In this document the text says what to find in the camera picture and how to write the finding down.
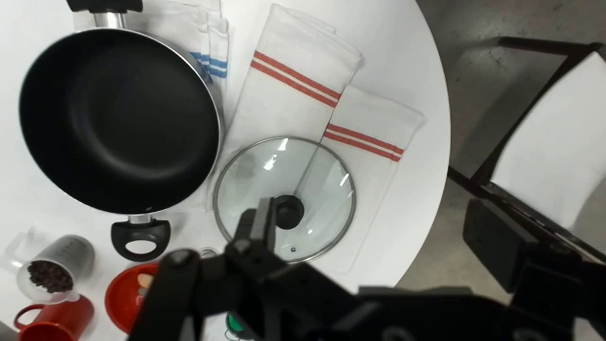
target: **glass lid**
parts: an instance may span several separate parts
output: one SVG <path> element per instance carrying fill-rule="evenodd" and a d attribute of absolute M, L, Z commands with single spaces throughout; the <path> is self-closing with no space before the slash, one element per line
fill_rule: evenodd
<path fill-rule="evenodd" d="M 354 210 L 355 190 L 342 161 L 321 144 L 274 139 L 236 154 L 213 188 L 213 214 L 229 241 L 240 214 L 276 201 L 274 254 L 285 262 L 318 256 L 338 243 Z"/>

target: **frying pan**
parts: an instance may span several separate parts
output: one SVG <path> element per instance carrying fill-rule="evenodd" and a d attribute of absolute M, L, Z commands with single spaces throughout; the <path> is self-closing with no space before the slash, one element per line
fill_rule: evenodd
<path fill-rule="evenodd" d="M 215 163 L 221 121 L 194 63 L 166 44 L 124 29 L 141 0 L 68 0 L 88 10 L 98 29 L 49 46 L 20 91 L 24 142 L 69 197 L 128 214 L 111 226 L 126 260 L 162 254 L 170 224 L 149 218 L 189 197 Z M 149 252 L 128 250 L 134 241 Z"/>

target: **pan handle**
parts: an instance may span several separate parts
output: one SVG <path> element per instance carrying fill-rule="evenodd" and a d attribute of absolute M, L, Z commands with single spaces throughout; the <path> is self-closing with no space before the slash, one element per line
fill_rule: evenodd
<path fill-rule="evenodd" d="M 151 243 L 149 252 L 130 252 L 128 243 Z M 149 262 L 160 256 L 170 241 L 170 224 L 166 220 L 149 220 L 145 224 L 117 222 L 111 226 L 111 245 L 115 252 L 130 262 Z"/>

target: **red stripe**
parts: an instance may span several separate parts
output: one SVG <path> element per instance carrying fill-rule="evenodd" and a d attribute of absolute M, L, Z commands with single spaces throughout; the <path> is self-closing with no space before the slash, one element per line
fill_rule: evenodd
<path fill-rule="evenodd" d="M 348 144 L 348 146 L 354 146 L 354 148 L 359 148 L 359 150 L 365 150 L 365 152 L 382 156 L 382 157 L 386 157 L 386 159 L 390 159 L 390 161 L 395 161 L 395 163 L 401 159 L 401 156 L 393 156 L 393 154 L 388 154 L 388 152 L 384 152 L 384 150 L 376 150 L 376 148 L 367 146 L 367 144 L 361 144 L 361 142 L 357 142 L 357 140 L 352 140 L 352 139 L 346 139 L 346 137 L 340 137 L 340 135 L 333 135 L 333 133 L 329 133 L 329 131 L 323 131 L 323 137 L 325 137 L 325 139 L 331 139 L 331 140 L 337 140 L 337 142 L 340 142 L 340 144 Z"/>
<path fill-rule="evenodd" d="M 335 101 L 338 101 L 338 99 L 340 99 L 340 93 L 337 93 L 337 91 L 333 91 L 333 89 L 323 87 L 321 84 L 318 84 L 318 82 L 314 82 L 314 80 L 310 80 L 310 78 L 306 78 L 306 76 L 302 76 L 302 74 L 299 74 L 299 72 L 295 72 L 295 70 L 287 68 L 285 65 L 282 65 L 282 63 L 274 61 L 274 59 L 270 59 L 268 55 L 263 55 L 263 53 L 255 51 L 255 53 L 253 53 L 253 57 L 255 57 L 255 59 L 259 59 L 259 61 L 263 61 L 263 63 L 266 63 L 266 65 L 270 65 L 270 67 L 274 67 L 274 68 L 278 68 L 280 72 L 283 72 L 283 74 L 287 74 L 287 76 L 291 76 L 291 78 L 299 80 L 301 84 L 306 84 L 308 87 L 312 87 L 312 89 L 316 89 L 316 91 L 319 91 L 319 93 L 323 93 L 323 95 L 327 95 L 327 97 L 335 99 Z"/>
<path fill-rule="evenodd" d="M 308 95 L 310 99 L 316 99 L 316 101 L 323 103 L 329 108 L 337 106 L 337 101 L 319 97 L 316 91 L 310 91 L 310 89 L 302 87 L 301 84 L 297 84 L 297 82 L 293 82 L 293 80 L 289 80 L 289 78 L 266 68 L 265 65 L 259 65 L 259 63 L 251 61 L 249 67 L 259 70 L 259 72 L 263 72 L 263 74 L 266 74 L 266 76 L 270 76 L 270 78 L 274 78 L 274 80 L 278 80 L 278 82 L 282 82 L 282 84 L 285 84 L 285 85 L 289 85 L 289 87 L 293 87 L 293 89 L 297 89 L 297 91 L 301 91 L 301 93 L 304 93 L 304 95 Z"/>
<path fill-rule="evenodd" d="M 393 154 L 403 154 L 401 148 L 397 148 L 397 146 L 393 146 L 393 144 L 388 144 L 388 142 L 382 142 L 382 140 L 376 140 L 376 139 L 372 139 L 372 137 L 361 135 L 361 133 L 357 133 L 357 131 L 350 131 L 350 129 L 344 129 L 344 127 L 338 127 L 338 125 L 331 125 L 331 123 L 327 123 L 325 129 L 327 129 L 327 131 L 340 133 L 340 135 L 348 135 L 348 137 L 354 137 L 354 139 L 359 139 L 359 140 L 365 140 L 365 142 L 369 142 L 369 144 L 380 146 L 380 148 L 390 150 L 390 152 L 393 152 Z"/>

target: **black handle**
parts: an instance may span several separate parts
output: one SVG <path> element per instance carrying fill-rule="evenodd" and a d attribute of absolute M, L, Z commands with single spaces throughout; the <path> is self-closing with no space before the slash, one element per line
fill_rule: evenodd
<path fill-rule="evenodd" d="M 155 248 L 147 254 L 134 254 L 128 243 L 149 241 Z M 130 262 L 149 262 L 160 256 L 170 241 L 170 224 L 166 220 L 151 220 L 147 224 L 117 222 L 111 226 L 111 245 L 115 252 Z"/>
<path fill-rule="evenodd" d="M 71 12 L 90 12 L 90 13 L 124 13 L 124 12 L 141 12 L 141 0 L 68 0 Z"/>

